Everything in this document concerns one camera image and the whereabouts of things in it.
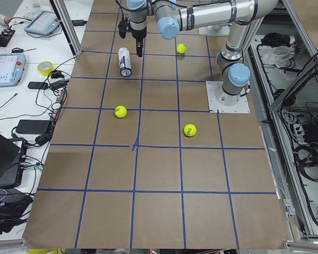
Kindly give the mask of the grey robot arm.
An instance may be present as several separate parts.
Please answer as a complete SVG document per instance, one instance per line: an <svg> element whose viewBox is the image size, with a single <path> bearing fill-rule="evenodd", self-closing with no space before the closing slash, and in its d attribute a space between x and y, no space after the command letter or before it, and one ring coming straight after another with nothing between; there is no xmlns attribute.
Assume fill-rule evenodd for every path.
<svg viewBox="0 0 318 254"><path fill-rule="evenodd" d="M213 1L208 4L178 6L175 1L127 1L126 27L136 40L136 52L143 55L147 35L147 17L154 16L160 35L174 39L181 31L229 24L225 46L217 55L223 84L215 94L219 103L234 106L244 94L250 79L249 68L242 63L243 54L261 20L277 5L277 1L243 0Z"/></svg>

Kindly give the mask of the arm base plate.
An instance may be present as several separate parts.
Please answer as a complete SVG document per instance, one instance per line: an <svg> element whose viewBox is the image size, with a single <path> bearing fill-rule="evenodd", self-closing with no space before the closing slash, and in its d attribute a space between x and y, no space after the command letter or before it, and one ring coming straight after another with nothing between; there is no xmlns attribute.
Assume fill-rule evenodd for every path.
<svg viewBox="0 0 318 254"><path fill-rule="evenodd" d="M229 26L210 25L204 26L198 29L199 35L215 36L215 37L227 37L229 35Z"/></svg>
<svg viewBox="0 0 318 254"><path fill-rule="evenodd" d="M206 81L206 91L210 113L250 114L244 90L232 96L223 91L222 81Z"/></svg>

